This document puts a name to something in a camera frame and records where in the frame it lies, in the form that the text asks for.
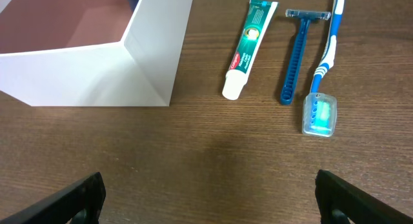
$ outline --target toothpaste label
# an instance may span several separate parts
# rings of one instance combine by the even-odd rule
[[[265,19],[268,16],[271,2],[251,0],[250,9],[245,20],[244,29],[239,40],[237,51],[232,59],[230,70],[240,70],[244,73],[253,63],[252,56],[259,47],[259,39],[264,29]]]

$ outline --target toothpaste tube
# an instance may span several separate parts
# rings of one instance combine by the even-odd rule
[[[250,0],[250,9],[245,20],[244,29],[226,75],[222,91],[225,98],[238,99],[244,85],[247,83],[258,48],[277,5],[277,2],[272,1]]]

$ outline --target white cap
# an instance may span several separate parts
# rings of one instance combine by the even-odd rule
[[[239,72],[238,70],[230,70],[229,72]],[[222,95],[230,100],[238,99],[241,91],[245,85],[245,78],[243,76],[247,76],[244,73],[228,73],[227,79],[225,80],[224,89],[222,91]]]

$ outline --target white box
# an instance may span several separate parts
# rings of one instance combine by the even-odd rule
[[[0,90],[32,106],[168,106],[191,4],[11,0]]]

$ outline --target razor head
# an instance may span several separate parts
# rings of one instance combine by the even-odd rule
[[[334,133],[337,121],[337,99],[312,92],[304,102],[303,134],[330,137]]]
[[[286,17],[296,17],[300,19],[309,19],[309,20],[324,20],[327,21],[331,17],[330,12],[318,12],[318,11],[308,11],[308,10],[292,10],[288,9],[285,12]]]

